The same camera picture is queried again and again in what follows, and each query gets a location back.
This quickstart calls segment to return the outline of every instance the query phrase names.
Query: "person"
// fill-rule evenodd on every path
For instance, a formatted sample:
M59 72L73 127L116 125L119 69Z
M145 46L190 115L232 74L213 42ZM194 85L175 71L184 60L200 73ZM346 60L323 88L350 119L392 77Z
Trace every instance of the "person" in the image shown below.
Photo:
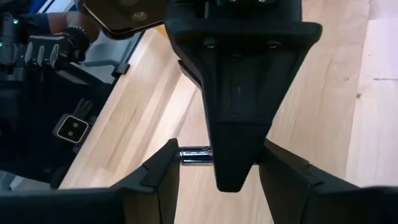
M25 61L28 67L61 70L70 62L81 62L100 33L88 16L78 11L20 16L29 35Z
M85 52L100 30L78 11L21 14L16 18L25 30L24 56L31 70L29 76L49 68L46 72L50 85L44 89L44 100L32 96L29 105L24 106L27 113L17 130L11 130L0 119L0 170L49 183L59 168L67 170L76 156L73 145L56 138L53 128L62 114L73 112L82 96L96 94L88 86L67 81L51 71L84 61Z

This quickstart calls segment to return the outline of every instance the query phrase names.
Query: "screw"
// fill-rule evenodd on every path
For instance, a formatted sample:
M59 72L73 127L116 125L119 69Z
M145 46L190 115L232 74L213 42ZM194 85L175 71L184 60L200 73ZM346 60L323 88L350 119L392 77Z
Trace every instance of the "screw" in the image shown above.
M268 47L270 48L270 49L275 49L275 48L277 48L278 46L281 46L282 44L279 42L279 41L276 41L276 40L270 40L270 41L268 41Z
M232 53L232 60L239 60L242 57L240 52Z
M148 19L148 14L146 12L136 12L131 16L134 22L142 22Z
M214 38L206 38L205 41L203 42L203 45L207 47L208 49L213 49L217 46L216 40Z

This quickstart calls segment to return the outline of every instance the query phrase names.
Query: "black machine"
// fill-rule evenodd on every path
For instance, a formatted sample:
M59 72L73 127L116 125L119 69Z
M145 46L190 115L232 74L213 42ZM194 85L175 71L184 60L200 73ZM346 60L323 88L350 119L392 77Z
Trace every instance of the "black machine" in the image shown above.
M258 166L278 224L398 223L397 188L361 189L269 141L264 145L321 36L320 24L302 22L301 0L85 0L79 8L115 39L163 19L181 69L202 90L211 147L179 147L171 139L109 189L3 194L0 217L9 223L173 223L180 164L201 163L214 165L222 192L239 192Z
M87 85L53 70L27 68L28 26L35 25L1 12L0 170L57 189L113 86L72 64L64 70ZM115 80L127 69L115 69Z

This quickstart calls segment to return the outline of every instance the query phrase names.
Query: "black mount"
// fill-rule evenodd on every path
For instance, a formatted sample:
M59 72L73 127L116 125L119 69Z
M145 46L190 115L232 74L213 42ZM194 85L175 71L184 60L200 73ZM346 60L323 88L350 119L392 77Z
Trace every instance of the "black mount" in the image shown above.
M0 215L5 223L173 224L180 150L169 140L109 189L0 194ZM269 141L258 166L275 224L398 223L397 188L361 189Z
M321 25L302 22L301 0L255 2L256 11L241 2L169 1L164 19L184 74L202 90L217 187L224 192L241 190L322 32Z

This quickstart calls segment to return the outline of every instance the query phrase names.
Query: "black plastic bracket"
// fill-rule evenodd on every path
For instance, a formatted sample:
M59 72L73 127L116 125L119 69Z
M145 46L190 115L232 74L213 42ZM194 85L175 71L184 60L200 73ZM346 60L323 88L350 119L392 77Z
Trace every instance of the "black plastic bracket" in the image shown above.
M174 224L180 183L176 139L146 160L132 174L114 184L120 189L126 223Z
M129 71L129 69L129 63L120 63L117 67L114 68L112 76L114 78L119 78L121 75L125 75Z
M270 141L259 173L275 224L398 222L398 188L361 189Z
M85 119L92 107L93 103L91 101L81 99L72 115L78 119Z
M241 190L272 120L322 32L301 0L258 11L169 1L165 27L183 73L202 90L217 187Z

